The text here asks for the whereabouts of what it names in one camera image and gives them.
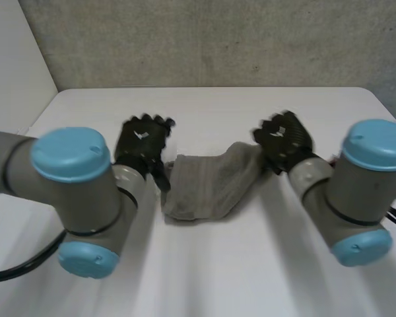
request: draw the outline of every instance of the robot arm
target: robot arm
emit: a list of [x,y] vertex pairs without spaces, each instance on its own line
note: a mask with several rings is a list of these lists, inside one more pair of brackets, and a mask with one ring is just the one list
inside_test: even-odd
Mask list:
[[170,189],[160,154],[173,125],[148,115],[126,122],[115,164],[93,129],[68,127],[39,139],[0,132],[0,193],[54,206],[67,231],[61,266],[81,277],[106,277],[119,261],[146,175]]
[[367,120],[347,135],[335,168],[313,153],[312,140],[292,112],[254,131],[269,167],[291,186],[344,266],[384,256],[392,239],[380,222],[396,199],[396,123]]

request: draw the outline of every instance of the light blue joint cap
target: light blue joint cap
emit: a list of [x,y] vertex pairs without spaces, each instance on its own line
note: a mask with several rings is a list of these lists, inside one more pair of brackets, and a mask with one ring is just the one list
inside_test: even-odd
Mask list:
[[382,258],[393,245],[389,231],[378,229],[350,236],[336,243],[331,253],[343,266],[367,265]]
[[80,277],[102,279],[114,271],[118,262],[116,253],[96,244],[71,241],[59,247],[61,267]]
[[356,123],[343,142],[343,154],[351,163],[368,170],[396,171],[396,123],[385,120]]
[[110,166],[103,136],[89,127],[65,127],[35,141],[31,162],[43,177],[62,183],[93,180]]

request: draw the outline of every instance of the white wall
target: white wall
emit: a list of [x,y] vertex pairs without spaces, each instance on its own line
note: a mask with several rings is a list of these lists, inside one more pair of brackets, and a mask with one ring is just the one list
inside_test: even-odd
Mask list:
[[30,127],[57,94],[17,0],[0,0],[0,130]]

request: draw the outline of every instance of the table surface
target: table surface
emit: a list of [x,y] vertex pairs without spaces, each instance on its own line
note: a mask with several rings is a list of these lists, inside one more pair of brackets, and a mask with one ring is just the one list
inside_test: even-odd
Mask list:
[[[123,121],[143,112],[177,121],[166,157],[219,155],[281,110],[299,116],[323,158],[353,123],[393,120],[362,88],[113,88],[59,93],[29,131],[97,129],[109,148]],[[368,267],[340,266],[284,176],[255,186],[227,218],[174,223],[147,192],[121,262],[105,280],[60,268],[55,255],[0,283],[0,317],[396,316],[396,226],[390,254]],[[0,195],[0,269],[23,262],[61,230],[50,206]]]

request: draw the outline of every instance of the cloth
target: cloth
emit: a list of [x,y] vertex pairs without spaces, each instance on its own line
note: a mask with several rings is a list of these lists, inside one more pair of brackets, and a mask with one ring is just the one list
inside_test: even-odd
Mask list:
[[223,218],[258,179],[262,168],[261,147],[241,142],[217,157],[178,155],[169,165],[172,190],[162,193],[162,212],[189,221]]

